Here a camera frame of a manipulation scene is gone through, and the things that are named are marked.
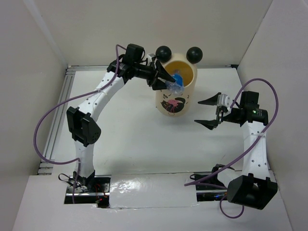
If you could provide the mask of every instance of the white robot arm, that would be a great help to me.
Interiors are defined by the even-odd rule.
[[[114,72],[107,72],[99,83],[96,89],[102,88],[108,81],[112,79],[114,76]],[[110,84],[103,91],[99,91],[98,93],[92,95],[87,98],[83,103],[78,106],[78,110],[83,114],[89,114],[94,122],[97,122],[99,115],[101,114],[104,107],[110,101],[110,99],[114,96],[114,94],[124,87],[124,81],[121,77],[116,77],[112,84]],[[100,131],[96,131],[90,139],[96,139],[100,136]],[[81,168],[79,172],[79,176],[88,179],[91,174],[94,173],[93,166],[93,150],[94,143],[89,144],[88,146],[84,146],[84,143],[80,141],[75,141],[76,148],[76,158],[80,158]],[[78,163],[76,164],[75,172],[77,172]]]
[[[126,53],[121,55],[122,61],[116,67],[116,61],[110,63],[107,73],[97,86],[97,93],[87,98],[77,108],[69,107],[66,115],[69,131],[75,140],[76,157],[80,158],[80,172],[77,180],[87,188],[91,188],[91,182],[95,176],[93,166],[94,144],[101,135],[101,129],[97,120],[103,108],[107,105],[114,94],[120,90],[127,81],[133,77],[146,80],[153,90],[166,89],[165,81],[175,82],[161,65],[158,56],[150,54],[147,60],[142,60],[144,48],[135,44],[129,44]],[[112,81],[115,74],[117,77],[108,87],[101,90],[109,81]],[[74,171],[77,175],[78,163]]]
[[[217,95],[200,101],[199,104],[217,105],[215,120],[195,120],[212,130],[223,121],[240,124],[244,136],[244,149],[248,150],[257,137],[259,142],[244,156],[244,165],[241,173],[228,168],[217,174],[212,180],[218,180],[227,187],[227,199],[231,203],[263,209],[278,190],[278,185],[270,181],[266,155],[266,133],[262,133],[269,123],[268,113],[260,109],[259,94],[253,91],[244,91],[241,95],[238,108],[230,108],[231,98],[226,94]],[[215,172],[222,165],[216,165]]]

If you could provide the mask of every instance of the wire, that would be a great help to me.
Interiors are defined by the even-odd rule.
[[[237,93],[233,103],[231,103],[231,106],[230,108],[233,108],[236,100],[238,99],[238,97],[240,96],[241,92],[244,90],[244,88],[251,82],[253,81],[262,81],[262,82],[265,82],[267,85],[269,85],[269,87],[272,89],[273,93],[274,93],[274,96],[275,96],[275,102],[276,102],[276,107],[275,107],[275,113],[274,113],[274,116],[273,118],[270,120],[270,122],[265,126],[265,128],[262,130],[261,133],[264,133],[271,125],[272,123],[274,122],[274,120],[276,119],[277,117],[277,114],[278,114],[278,109],[279,109],[279,101],[278,101],[278,95],[277,95],[277,92],[275,90],[275,88],[273,87],[273,85],[271,85],[271,83],[269,83],[267,80],[265,79],[262,79],[262,78],[253,78],[251,80],[249,80],[248,82],[246,82],[242,88],[239,90],[239,92]],[[184,186],[189,186],[189,185],[196,185],[197,183],[200,183],[202,181],[205,181],[205,180],[208,180],[210,179],[211,177],[217,175],[218,173],[222,172],[223,170],[229,168],[231,165],[234,165],[236,162],[238,162],[240,159],[242,159],[246,154],[248,154],[254,147],[255,145],[258,143],[258,141],[261,139],[261,136],[258,136],[255,140],[255,142],[253,142],[253,144],[245,151],[243,152],[240,156],[238,156],[236,159],[234,159],[233,161],[231,161],[230,163],[228,163],[226,166],[220,168],[219,170],[217,170],[216,172],[213,172],[212,174],[206,176],[206,177],[203,177],[203,178],[200,178],[198,180],[195,180],[195,181],[192,181],[192,182],[189,182],[189,183],[186,183],[184,184]]]
[[[120,63],[120,60],[119,60],[119,53],[118,53],[118,47],[126,50],[125,47],[122,47],[120,46],[119,44],[117,44],[115,46],[115,53],[116,53],[116,68],[115,68],[115,74],[114,76],[112,77],[112,79],[104,86],[102,86],[102,88],[100,88],[100,90],[94,90],[94,91],[91,91],[89,93],[85,93],[85,94],[82,94],[82,95],[79,95],[79,96],[75,96],[73,98],[70,98],[70,99],[67,99],[67,100],[64,100],[63,102],[60,102],[59,104],[57,104],[56,106],[54,106],[52,109],[50,109],[49,111],[47,111],[43,116],[42,118],[38,121],[38,124],[37,126],[35,127],[35,130],[34,130],[34,135],[33,135],[33,146],[34,146],[34,149],[36,151],[36,153],[38,154],[38,156],[43,159],[44,161],[48,162],[48,163],[51,163],[51,164],[54,164],[54,165],[66,165],[66,164],[70,164],[70,163],[73,163],[75,161],[78,161],[78,168],[77,168],[77,173],[76,173],[76,176],[75,176],[75,180],[74,180],[74,184],[73,184],[73,193],[72,193],[72,201],[73,203],[75,203],[75,199],[74,199],[74,192],[75,192],[75,188],[76,188],[76,184],[77,184],[77,178],[78,178],[78,175],[79,175],[79,172],[80,172],[80,164],[81,164],[81,160],[80,158],[75,158],[73,160],[70,160],[70,161],[65,161],[65,162],[55,162],[55,161],[52,161],[52,160],[49,160],[47,159],[46,157],[43,156],[43,154],[39,151],[38,149],[38,145],[37,145],[37,136],[38,136],[38,130],[39,130],[39,127],[41,125],[41,123],[43,122],[43,120],[56,108],[58,108],[59,106],[67,103],[67,102],[70,102],[72,100],[76,100],[76,99],[79,99],[79,98],[82,98],[82,97],[85,97],[85,96],[88,96],[88,95],[92,95],[92,94],[95,94],[97,93],[98,91],[101,91],[101,90],[104,90],[105,88],[107,88],[110,84],[112,84],[112,82],[115,80],[116,76],[117,76],[117,72],[119,70],[119,63]]]
[[[223,200],[226,198],[226,196],[227,196],[227,195],[224,195],[224,196],[221,198],[220,202],[219,202],[219,208],[220,208],[222,214],[225,215],[225,216],[228,217],[228,218],[231,218],[231,219],[237,219],[237,218],[239,218],[239,217],[240,217],[241,215],[243,215],[243,213],[244,213],[244,205],[242,205],[242,210],[241,210],[241,212],[240,212],[239,215],[234,216],[234,217],[231,217],[231,216],[227,215],[227,214],[223,211],[223,209],[222,209],[222,202],[223,202]]]
[[[240,107],[240,105],[238,104],[238,102],[234,101],[234,103],[235,103],[235,105],[236,105],[237,107]]]

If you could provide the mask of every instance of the black ball ear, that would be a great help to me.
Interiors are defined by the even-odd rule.
[[[202,60],[203,53],[199,47],[191,47],[186,53],[186,58],[191,64],[196,64]]]
[[[171,59],[172,53],[169,47],[160,46],[157,48],[155,55],[160,62],[166,63]]]

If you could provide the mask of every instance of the white tabletop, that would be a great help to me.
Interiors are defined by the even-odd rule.
[[[76,72],[70,96],[92,91],[104,71]],[[102,135],[94,147],[97,175],[210,171],[243,152],[240,126],[223,123],[210,131],[194,119],[214,119],[216,107],[197,104],[217,92],[235,96],[241,87],[234,68],[198,69],[192,104],[187,114],[170,118],[154,103],[155,92],[142,79],[130,80],[104,108],[98,120]],[[69,103],[77,107],[83,99]],[[66,118],[55,148],[56,161],[75,158]],[[243,162],[235,164],[242,169]],[[53,173],[72,174],[74,164],[55,166]]]
[[[117,176],[110,193],[112,208],[106,209],[94,204],[65,205],[65,183],[55,175],[30,176],[13,231],[292,230],[280,192],[263,210],[246,207],[240,218],[229,219],[222,215],[218,201],[196,201],[196,195],[192,193],[194,186],[182,186],[187,175]],[[123,183],[128,179],[131,184],[121,189],[117,187],[120,181]],[[151,185],[153,183],[159,183],[158,187]],[[241,211],[241,206],[227,201],[223,202],[223,208],[230,216]]]

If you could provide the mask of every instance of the white wall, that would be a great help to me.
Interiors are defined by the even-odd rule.
[[[39,166],[32,137],[59,97],[65,68],[22,0],[0,1],[0,226],[12,229],[28,176]],[[52,116],[42,126],[43,150]]]
[[[272,0],[35,0],[71,65],[106,65],[115,45],[199,46],[205,65],[239,64]]]
[[[274,0],[238,69],[244,83],[270,81],[280,108],[269,129],[268,155],[295,231],[307,230],[308,214],[308,6],[303,0]],[[270,88],[253,83],[260,105],[274,109]]]

